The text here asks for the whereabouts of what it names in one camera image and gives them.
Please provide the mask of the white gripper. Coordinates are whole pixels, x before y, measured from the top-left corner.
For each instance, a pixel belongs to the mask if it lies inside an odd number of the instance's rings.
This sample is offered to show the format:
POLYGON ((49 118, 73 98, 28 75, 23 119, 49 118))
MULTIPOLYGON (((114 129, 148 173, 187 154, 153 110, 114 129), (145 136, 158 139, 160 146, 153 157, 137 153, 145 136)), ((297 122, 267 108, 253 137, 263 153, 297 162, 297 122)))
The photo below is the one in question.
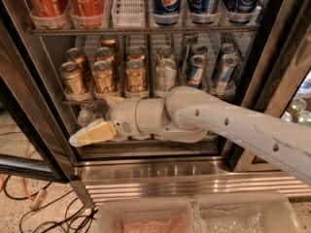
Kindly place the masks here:
POLYGON ((78 148, 112 140, 117 135, 117 130, 122 136, 127 137, 140 134, 136 124, 136 109, 140 101, 139 98, 124 99, 119 96, 107 96, 105 100, 107 105, 113 109, 111 111, 112 122, 103 118, 96 119, 69 138, 71 146, 78 148))

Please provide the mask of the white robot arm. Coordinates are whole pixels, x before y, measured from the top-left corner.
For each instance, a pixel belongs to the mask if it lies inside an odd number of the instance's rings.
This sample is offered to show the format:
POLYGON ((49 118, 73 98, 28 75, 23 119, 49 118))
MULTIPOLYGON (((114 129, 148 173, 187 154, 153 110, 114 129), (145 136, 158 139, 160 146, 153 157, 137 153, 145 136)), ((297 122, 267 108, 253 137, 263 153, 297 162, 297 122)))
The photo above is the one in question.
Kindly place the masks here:
POLYGON ((69 138, 73 147, 117 135, 157 135, 162 140, 195 143, 212 131, 250 150, 278 169, 311 184, 311 128, 229 104, 202 90, 178 86, 164 98, 125 98, 111 119, 97 119, 69 138))

